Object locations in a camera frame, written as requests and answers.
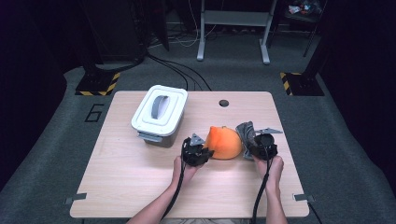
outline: gray floor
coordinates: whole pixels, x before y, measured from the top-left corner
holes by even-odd
[[[323,223],[394,223],[396,201],[386,178],[348,131],[320,76],[317,79],[325,96],[288,96],[283,88],[280,72],[303,72],[318,37],[303,58],[306,39],[277,35],[269,49],[270,65],[262,63],[258,39],[256,35],[219,35],[207,41],[203,62],[196,61],[198,42],[190,47],[172,43],[170,51],[159,46],[149,52],[195,69],[213,91],[271,92],[304,191],[317,199],[313,205]],[[185,71],[207,91],[198,76]],[[1,223],[80,223],[81,220],[69,216],[70,205],[65,205],[64,199],[77,192],[114,95],[113,92],[109,96],[76,96],[75,87],[83,74],[81,68],[64,74],[67,91],[63,101],[0,193]],[[121,73],[115,91],[146,91],[157,84],[186,87],[180,75],[147,58]],[[192,82],[189,91],[193,91]],[[103,112],[99,121],[84,122],[94,104],[99,104],[96,109]],[[308,217],[290,218],[289,222],[318,220],[311,212]]]

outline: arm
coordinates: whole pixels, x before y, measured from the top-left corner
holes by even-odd
[[[253,156],[256,162],[257,170],[263,179],[267,171],[266,161],[260,160]],[[275,156],[271,165],[268,181],[265,186],[265,194],[267,196],[267,218],[266,223],[288,223],[285,212],[283,211],[282,202],[280,201],[279,181],[283,170],[283,160],[279,156]]]
[[[184,178],[181,187],[183,188],[186,186],[195,173],[198,171],[199,168],[202,166],[192,167],[186,165],[184,170]],[[168,188],[154,201],[149,203],[146,207],[144,207],[140,212],[138,212],[134,217],[132,217],[127,224],[134,224],[134,223],[148,223],[148,224],[158,224],[165,213],[166,208],[168,207],[169,203],[174,196],[177,183],[180,178],[181,172],[181,158],[177,156],[174,160],[174,172],[172,176],[171,184]]]

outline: container lid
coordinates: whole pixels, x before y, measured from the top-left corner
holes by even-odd
[[[156,85],[148,90],[131,120],[141,133],[171,135],[184,111],[188,93],[183,89]]]

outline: black stand base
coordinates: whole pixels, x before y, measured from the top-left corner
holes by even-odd
[[[97,70],[86,72],[76,87],[76,95],[109,95],[116,86],[120,73]]]
[[[324,96],[316,79],[307,79],[301,73],[280,73],[287,95]]]

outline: orange object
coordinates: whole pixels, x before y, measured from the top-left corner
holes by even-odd
[[[241,153],[242,142],[233,129],[211,126],[204,147],[215,151],[214,159],[229,160]]]

